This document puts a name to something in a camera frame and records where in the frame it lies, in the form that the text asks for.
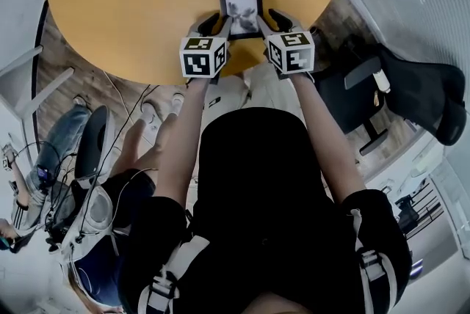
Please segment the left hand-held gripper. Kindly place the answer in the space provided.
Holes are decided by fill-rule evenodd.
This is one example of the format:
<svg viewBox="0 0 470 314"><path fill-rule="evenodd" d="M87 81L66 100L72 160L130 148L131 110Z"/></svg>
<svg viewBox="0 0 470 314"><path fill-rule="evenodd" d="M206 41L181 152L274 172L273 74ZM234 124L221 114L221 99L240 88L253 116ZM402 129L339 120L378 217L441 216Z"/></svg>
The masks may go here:
<svg viewBox="0 0 470 314"><path fill-rule="evenodd" d="M188 81L209 79L217 84L220 71L227 64L228 38L231 33L233 18L225 16L221 29L213 34L213 28L219 21L218 12L199 18L189 28L188 34L181 40L179 56L182 76Z"/></svg>

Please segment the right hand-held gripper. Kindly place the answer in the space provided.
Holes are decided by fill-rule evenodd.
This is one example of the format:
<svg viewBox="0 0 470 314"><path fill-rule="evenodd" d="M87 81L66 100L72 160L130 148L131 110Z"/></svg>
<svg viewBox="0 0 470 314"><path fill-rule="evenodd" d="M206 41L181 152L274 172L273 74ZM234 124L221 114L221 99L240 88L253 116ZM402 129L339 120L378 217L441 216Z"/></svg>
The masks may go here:
<svg viewBox="0 0 470 314"><path fill-rule="evenodd" d="M274 66L278 78L287 79L300 73L313 81L315 43L312 34L301 26L298 19L285 12L271 8L268 13L276 22L277 30L261 15L257 15L256 20L266 46L264 54Z"/></svg>

